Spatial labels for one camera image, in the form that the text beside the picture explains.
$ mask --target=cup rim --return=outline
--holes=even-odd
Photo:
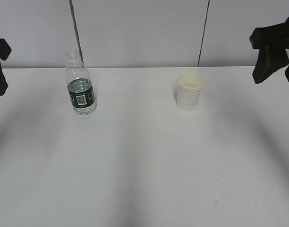
[[[198,76],[203,80],[202,85],[199,86],[199,87],[196,87],[196,88],[191,88],[191,87],[186,87],[186,86],[183,86],[182,84],[180,84],[179,81],[178,81],[178,79],[179,79],[179,77],[180,77],[181,75],[183,75],[183,74],[185,74],[185,73],[192,73],[192,74],[198,75]],[[202,89],[202,87],[204,86],[205,81],[204,81],[204,78],[203,78],[199,73],[197,73],[197,72],[183,72],[183,73],[179,74],[179,76],[177,77],[176,83],[178,84],[179,87],[183,88],[184,90],[197,91],[197,90]]]

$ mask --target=white paper cup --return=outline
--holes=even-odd
[[[183,111],[195,110],[204,79],[195,72],[184,72],[177,78],[177,105]]]

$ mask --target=bottle label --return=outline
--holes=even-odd
[[[88,90],[84,92],[72,92],[69,91],[71,103],[75,108],[83,109],[91,106],[94,99],[93,87],[91,86]]]

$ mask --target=white wall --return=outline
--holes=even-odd
[[[12,48],[4,67],[64,67],[77,47],[68,0],[0,0],[0,38]]]
[[[91,67],[197,66],[208,0],[73,0]]]
[[[284,22],[289,0],[210,0],[200,66],[255,65],[249,37],[256,27]]]
[[[208,0],[73,0],[90,67],[197,66]],[[255,27],[281,23],[289,0],[210,0],[200,66],[254,65]],[[77,48],[68,0],[0,0],[8,68],[64,67]]]

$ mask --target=table surface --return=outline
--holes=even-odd
[[[79,116],[64,69],[5,69],[0,227],[289,227],[289,84],[252,70],[90,69]],[[189,113],[184,71],[205,78]]]

